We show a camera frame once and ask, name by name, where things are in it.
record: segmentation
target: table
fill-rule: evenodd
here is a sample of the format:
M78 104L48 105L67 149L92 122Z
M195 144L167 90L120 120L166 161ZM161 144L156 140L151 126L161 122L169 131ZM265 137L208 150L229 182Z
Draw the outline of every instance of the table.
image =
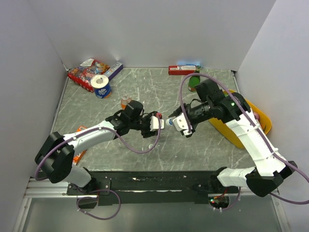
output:
M236 90L231 71L203 69ZM54 131L75 132L80 125L91 127L121 109L123 94L144 104L145 112L157 110L166 119L178 106L178 89L183 76L169 76L167 68L125 68L112 81L112 94L99 99L73 81L68 80ZM183 86L184 102L197 98ZM139 131L130 131L123 138L139 150L148 149L155 137L143 139ZM246 168L254 166L248 152L236 148L209 122L200 123L191 138L181 136L173 127L161 133L158 145L147 154L129 151L120 140L101 143L87 150L79 166L90 171L197 171L220 167Z

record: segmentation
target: orange bottle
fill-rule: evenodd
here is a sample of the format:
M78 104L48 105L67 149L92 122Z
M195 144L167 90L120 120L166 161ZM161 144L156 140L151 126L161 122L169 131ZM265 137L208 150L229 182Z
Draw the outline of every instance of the orange bottle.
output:
M132 101L132 98L130 98L129 95L125 94L124 96L122 96L122 99L120 101L120 104L121 104L121 108L124 110L126 105Z

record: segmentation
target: bottle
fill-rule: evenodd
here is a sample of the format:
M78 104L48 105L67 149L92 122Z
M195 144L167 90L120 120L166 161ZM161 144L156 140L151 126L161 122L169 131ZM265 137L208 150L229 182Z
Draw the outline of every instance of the bottle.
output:
M199 73L201 71L201 68L202 67L200 65L197 65L194 73ZM189 90L191 92L195 92L196 91L195 86L197 86L200 83L200 81L201 81L200 76L191 76L188 85Z
M127 95L127 94L123 95L123 96L122 96L122 99L121 99L121 101L120 101L121 108L124 110L125 107L126 107L126 105L127 105L130 101L132 101L132 98L130 98L129 95Z

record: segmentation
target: white wall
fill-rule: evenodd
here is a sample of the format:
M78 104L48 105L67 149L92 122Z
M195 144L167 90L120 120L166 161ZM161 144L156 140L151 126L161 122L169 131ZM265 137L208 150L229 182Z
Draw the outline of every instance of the white wall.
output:
M309 1L277 0L237 74L242 94L272 119L270 139L309 174ZM280 187L292 200L307 200L298 174ZM308 205L284 204L293 231L308 231Z
M238 70L275 0L29 0L68 68L178 60Z
M0 7L0 231L12 231L65 70L26 0Z

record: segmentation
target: yellow bowl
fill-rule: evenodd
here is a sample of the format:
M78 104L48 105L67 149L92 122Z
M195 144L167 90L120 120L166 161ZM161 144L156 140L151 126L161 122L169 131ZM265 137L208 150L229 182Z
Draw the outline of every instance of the yellow bowl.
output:
M270 119L255 105L253 105L250 101L246 99L249 106L253 109L254 112L258 113L260 116L260 124L265 134L268 134L268 132L271 129L271 121ZM209 119L209 122L225 137L227 138L232 144L234 144L236 147L240 149L245 149L242 142L239 140L239 138L234 134L234 132L227 127L226 124L224 124L221 120L218 120L216 118Z

